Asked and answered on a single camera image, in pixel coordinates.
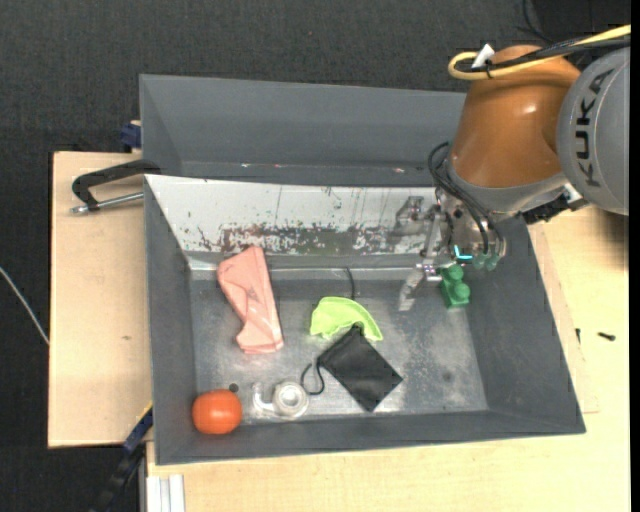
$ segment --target tomato toy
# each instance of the tomato toy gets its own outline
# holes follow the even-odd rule
[[[242,403],[228,389],[202,393],[193,402],[191,416],[196,429],[203,434],[228,434],[242,420]]]

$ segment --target pink cloth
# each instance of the pink cloth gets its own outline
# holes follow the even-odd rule
[[[218,266],[218,283],[234,311],[244,322],[236,336],[247,354],[265,354],[282,348],[282,330],[260,247],[250,247]]]

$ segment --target dark floor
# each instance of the dark floor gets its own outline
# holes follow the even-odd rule
[[[448,58],[536,41],[520,0],[75,0],[0,6],[0,266],[49,321],[49,156],[121,151],[139,73],[465,90]],[[624,0],[533,0],[552,39],[630,21]],[[0,510],[82,511],[116,447],[47,451],[47,347],[0,279]],[[135,510],[132,489],[121,510]]]

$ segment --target yellow-green cloth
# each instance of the yellow-green cloth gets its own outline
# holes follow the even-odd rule
[[[345,297],[324,297],[311,315],[309,332],[331,339],[354,324],[362,328],[369,341],[382,340],[382,333],[371,314],[356,301]]]

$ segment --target black pouch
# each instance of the black pouch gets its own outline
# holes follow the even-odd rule
[[[356,326],[320,354],[317,366],[326,368],[369,412],[373,412],[402,382],[402,377],[371,346]]]

